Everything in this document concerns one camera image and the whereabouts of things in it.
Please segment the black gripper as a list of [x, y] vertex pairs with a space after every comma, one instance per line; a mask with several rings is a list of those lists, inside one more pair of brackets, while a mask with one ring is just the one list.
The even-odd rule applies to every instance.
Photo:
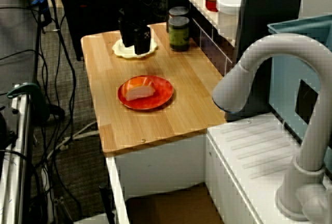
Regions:
[[151, 31], [148, 27], [150, 0], [120, 0], [119, 28], [126, 48], [134, 46], [137, 55], [150, 50]]

